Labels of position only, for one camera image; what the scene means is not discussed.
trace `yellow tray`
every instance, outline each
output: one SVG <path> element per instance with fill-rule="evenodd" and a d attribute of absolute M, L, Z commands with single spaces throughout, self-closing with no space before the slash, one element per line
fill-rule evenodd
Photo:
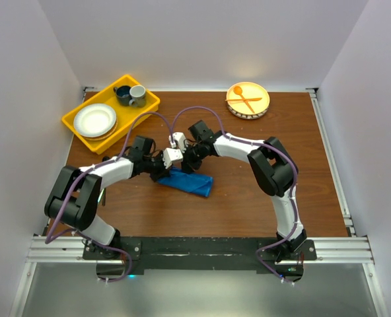
<path fill-rule="evenodd" d="M 118 100 L 116 99 L 116 95 L 114 92 L 114 87 L 120 86 L 135 86 L 140 85 L 138 81 L 132 78 L 130 75 L 124 75 L 119 78 L 117 81 L 112 83 L 110 86 L 106 87 L 98 94 L 94 95 L 86 102 L 76 107 L 74 110 L 70 111 L 66 115 L 62 117 L 62 122 L 92 151 L 97 154 L 102 154 L 105 150 L 111 147 L 114 143 L 118 142 L 121 137 L 126 135 L 131 127 L 134 119 L 147 111 L 157 111 L 160 104 L 160 99 L 155 96 L 151 91 L 146 89 L 146 105 L 142 108 L 134 108 L 130 106 L 122 106 Z M 90 104 L 108 104 L 111 106 L 116 112 L 116 119 L 118 122 L 118 127 L 116 131 L 109 137 L 100 140 L 100 141 L 91 141 L 80 135 L 74 129 L 74 118 L 77 115 L 78 111 L 83 109 L 85 106 Z M 146 120 L 149 115 L 140 118 L 137 123 L 134 125 L 136 127 L 141 122 Z"/>

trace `folded cloth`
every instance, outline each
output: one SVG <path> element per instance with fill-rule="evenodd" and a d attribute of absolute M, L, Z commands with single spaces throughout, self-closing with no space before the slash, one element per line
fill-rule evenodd
<path fill-rule="evenodd" d="M 174 166 L 169 173 L 169 177 L 159 178 L 157 182 L 183 192 L 209 197 L 213 185 L 213 177 L 201 174 L 186 174 Z"/>

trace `mug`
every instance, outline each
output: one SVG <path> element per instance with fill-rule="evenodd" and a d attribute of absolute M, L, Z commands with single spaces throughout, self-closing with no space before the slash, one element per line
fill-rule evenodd
<path fill-rule="evenodd" d="M 145 88 L 141 85 L 131 87 L 129 91 L 131 95 L 131 100 L 129 105 L 133 107 L 144 107 L 145 106 Z"/>
<path fill-rule="evenodd" d="M 129 94 L 129 91 L 131 90 L 130 86 L 121 86 L 121 87 L 114 87 L 114 92 L 116 94 L 116 98 L 118 99 L 119 103 L 122 106 L 128 106 L 129 102 L 131 101 L 131 96 Z"/>

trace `dark blue mug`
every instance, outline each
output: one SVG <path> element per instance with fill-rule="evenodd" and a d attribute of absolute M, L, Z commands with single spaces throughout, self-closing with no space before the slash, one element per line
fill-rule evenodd
<path fill-rule="evenodd" d="M 129 106 L 129 102 L 131 101 L 131 95 L 129 94 L 130 90 L 130 86 L 114 87 L 116 98 L 122 106 Z"/>

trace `table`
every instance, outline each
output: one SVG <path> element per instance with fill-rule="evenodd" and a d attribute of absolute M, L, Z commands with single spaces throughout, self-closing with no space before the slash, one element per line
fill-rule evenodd
<path fill-rule="evenodd" d="M 95 92 L 88 92 L 90 98 Z M 308 93 L 271 92 L 267 114 L 243 120 L 225 106 L 225 92 L 156 92 L 159 113 L 172 123 L 189 106 L 207 106 L 221 117 L 225 130 L 248 139 L 278 137 L 299 168 L 297 202 L 309 236 L 347 236 L 332 175 Z M 216 118 L 205 110 L 184 113 L 176 130 L 204 120 L 219 130 Z M 157 116 L 147 118 L 131 133 L 152 137 L 157 148 L 168 146 L 168 130 Z M 102 155 L 90 152 L 74 137 L 67 164 L 88 166 L 105 155 L 118 154 L 125 137 Z M 125 236 L 275 236 L 276 219 L 270 198 L 259 189 L 250 165 L 208 157 L 198 171 L 214 178 L 208 198 L 154 183 L 148 174 L 110 186 L 106 206 L 98 214 Z M 59 225 L 56 232 L 65 227 Z"/>

